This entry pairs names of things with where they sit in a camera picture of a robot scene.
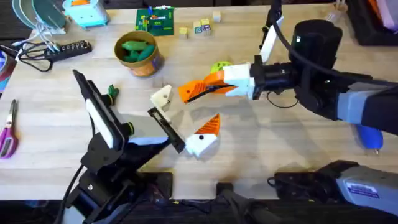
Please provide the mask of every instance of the orange plastic piece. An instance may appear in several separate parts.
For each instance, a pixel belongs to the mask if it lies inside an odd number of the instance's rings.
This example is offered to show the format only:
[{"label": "orange plastic piece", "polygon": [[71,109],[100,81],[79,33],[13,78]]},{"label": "orange plastic piece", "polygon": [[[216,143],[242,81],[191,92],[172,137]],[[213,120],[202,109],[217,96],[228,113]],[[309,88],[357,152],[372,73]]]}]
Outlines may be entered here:
[{"label": "orange plastic piece", "polygon": [[381,15],[380,15],[380,10],[379,10],[379,6],[377,5],[376,0],[368,0],[369,4],[372,7],[373,12],[377,15],[377,17],[380,19],[381,21]]},{"label": "orange plastic piece", "polygon": [[[206,86],[208,85],[227,85],[224,82],[224,71],[218,71],[215,73],[209,74],[204,80],[193,80],[184,84],[178,88],[178,93],[180,94],[181,100],[184,103],[187,103],[188,100],[197,94],[206,90]],[[213,93],[217,94],[225,94],[233,89],[236,86],[221,88],[219,90],[214,91]]]},{"label": "orange plastic piece", "polygon": [[89,4],[89,3],[90,3],[90,1],[88,1],[88,0],[74,0],[72,2],[72,6],[82,6],[82,5]]},{"label": "orange plastic piece", "polygon": [[203,125],[195,134],[215,134],[218,135],[220,130],[221,119],[220,114],[211,118],[205,125]]}]

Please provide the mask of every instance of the scissors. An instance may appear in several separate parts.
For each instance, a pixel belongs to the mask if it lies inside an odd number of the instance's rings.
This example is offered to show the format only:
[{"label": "scissors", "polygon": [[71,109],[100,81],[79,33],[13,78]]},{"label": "scissors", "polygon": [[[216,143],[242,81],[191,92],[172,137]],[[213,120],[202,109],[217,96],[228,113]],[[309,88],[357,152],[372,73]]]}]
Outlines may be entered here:
[{"label": "scissors", "polygon": [[14,134],[16,109],[17,101],[12,100],[6,126],[0,134],[0,159],[10,158],[18,145],[18,139]]}]

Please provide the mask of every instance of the wooden table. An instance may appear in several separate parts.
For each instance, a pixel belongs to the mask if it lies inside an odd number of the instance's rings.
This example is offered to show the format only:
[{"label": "wooden table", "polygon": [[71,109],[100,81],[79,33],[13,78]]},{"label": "wooden table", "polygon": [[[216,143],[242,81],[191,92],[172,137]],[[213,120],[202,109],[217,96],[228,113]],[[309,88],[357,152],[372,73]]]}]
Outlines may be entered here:
[{"label": "wooden table", "polygon": [[[137,78],[119,64],[113,54],[118,37],[134,29],[135,10],[108,11],[106,27],[83,31],[73,26],[69,34],[57,36],[61,44],[88,39],[94,51],[57,62],[51,72],[40,73],[19,63],[0,101],[0,120],[5,121],[13,98],[19,101],[17,134],[19,147],[9,160],[0,161],[0,199],[60,199],[80,165],[91,138],[90,122],[80,89],[72,75],[77,69],[106,93],[110,84],[121,89],[121,113],[147,115],[149,97],[162,86],[175,88],[194,78],[203,78],[213,63],[252,62],[258,54],[261,27],[268,6],[185,8],[175,10],[175,30],[192,22],[222,13],[207,38],[177,35],[156,37],[166,58],[164,68],[153,77]],[[284,6],[282,30],[291,38],[296,23],[324,18],[329,4]],[[368,73],[398,81],[398,50],[393,47],[360,47],[353,39],[349,20],[338,25],[344,37],[335,68]],[[278,41],[270,62],[286,62],[287,51]],[[285,92],[273,100],[281,105],[294,102]],[[208,95],[184,105],[175,91],[169,115],[181,133],[188,136],[216,113],[221,114],[220,140],[201,160],[177,154],[170,146],[143,167],[145,171],[171,170],[174,198],[213,198],[218,181],[234,182],[247,197],[275,198],[266,179],[280,168],[319,168],[345,159],[386,171],[398,172],[398,138],[384,135],[380,156],[365,153],[354,138],[351,126],[332,122],[300,105],[279,109],[264,98],[248,101]]]}]

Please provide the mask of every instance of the green toy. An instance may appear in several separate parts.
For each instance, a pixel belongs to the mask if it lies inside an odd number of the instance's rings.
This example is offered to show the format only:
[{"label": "green toy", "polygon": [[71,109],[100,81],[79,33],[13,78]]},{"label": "green toy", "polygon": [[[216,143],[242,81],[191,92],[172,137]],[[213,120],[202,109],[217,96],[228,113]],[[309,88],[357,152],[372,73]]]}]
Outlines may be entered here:
[{"label": "green toy", "polygon": [[147,47],[147,43],[143,41],[127,41],[122,44],[122,48],[126,50],[144,50]]},{"label": "green toy", "polygon": [[211,66],[210,73],[215,73],[215,72],[221,71],[224,66],[228,66],[228,65],[232,65],[232,63],[227,62],[227,61],[217,62],[217,63],[213,64],[213,66]]},{"label": "green toy", "polygon": [[129,63],[137,62],[136,58],[131,58],[130,56],[124,56],[124,61]]},{"label": "green toy", "polygon": [[118,88],[115,88],[114,85],[109,86],[108,95],[112,96],[113,105],[114,105],[114,102],[116,101],[116,98],[118,97],[119,93],[120,93],[120,90]]},{"label": "green toy", "polygon": [[155,45],[149,44],[138,56],[138,61],[142,61],[149,57],[155,51]]},{"label": "green toy", "polygon": [[130,59],[138,60],[139,53],[136,50],[130,51]]}]

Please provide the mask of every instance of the power strip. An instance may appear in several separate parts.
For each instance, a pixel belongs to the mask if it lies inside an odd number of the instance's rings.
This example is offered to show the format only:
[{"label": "power strip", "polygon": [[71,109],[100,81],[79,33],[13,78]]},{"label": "power strip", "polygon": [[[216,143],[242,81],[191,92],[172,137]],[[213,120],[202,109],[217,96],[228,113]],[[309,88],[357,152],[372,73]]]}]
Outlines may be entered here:
[{"label": "power strip", "polygon": [[45,58],[52,62],[58,62],[67,58],[76,57],[93,51],[91,44],[87,40],[61,45],[59,52],[52,52],[50,49],[44,50]]}]

